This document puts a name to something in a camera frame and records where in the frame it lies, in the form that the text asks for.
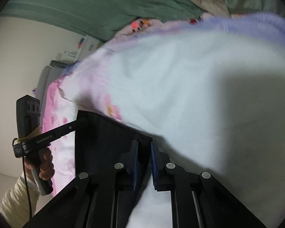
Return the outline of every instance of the sleeve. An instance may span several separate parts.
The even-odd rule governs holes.
[[[36,184],[27,179],[30,194],[32,213],[36,211],[39,192]],[[24,177],[18,178],[14,188],[8,190],[2,200],[0,213],[11,228],[22,228],[29,220],[29,203],[26,193]]]

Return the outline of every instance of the silver screw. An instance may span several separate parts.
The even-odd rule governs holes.
[[[211,177],[211,174],[209,173],[209,172],[203,172],[202,174],[201,174],[201,176],[203,177],[203,178],[205,178],[205,179],[208,179],[208,178],[210,178]]]
[[[115,168],[115,169],[122,169],[122,168],[123,168],[123,164],[122,164],[122,163],[116,163],[116,164],[114,165],[114,168]]]
[[[79,174],[79,178],[80,178],[80,179],[85,179],[85,178],[87,178],[88,176],[89,176],[89,174],[86,173],[86,172],[81,172],[81,173]]]
[[[173,164],[173,163],[168,163],[168,164],[166,164],[166,167],[167,167],[168,169],[174,169],[174,168],[175,168],[175,164]]]

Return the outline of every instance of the bed sheet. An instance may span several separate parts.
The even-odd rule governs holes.
[[[284,37],[275,25],[270,32]],[[75,120],[78,109],[110,116],[152,135],[186,170],[211,172],[276,228],[285,217],[285,47],[219,28],[107,43],[50,85],[43,131]],[[51,149],[56,194],[75,175],[74,133]],[[149,181],[128,227],[172,227],[169,207],[169,193]]]

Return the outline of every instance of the person's arm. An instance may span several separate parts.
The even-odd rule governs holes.
[[[40,178],[49,180],[55,173],[50,149],[46,150],[44,158],[45,161],[40,165]],[[34,169],[34,165],[28,159],[25,159],[25,173],[28,181],[32,213],[34,214],[39,192],[31,173],[32,169]],[[5,193],[0,206],[0,213],[11,228],[21,228],[29,220],[29,203],[23,174],[18,178],[15,186]]]

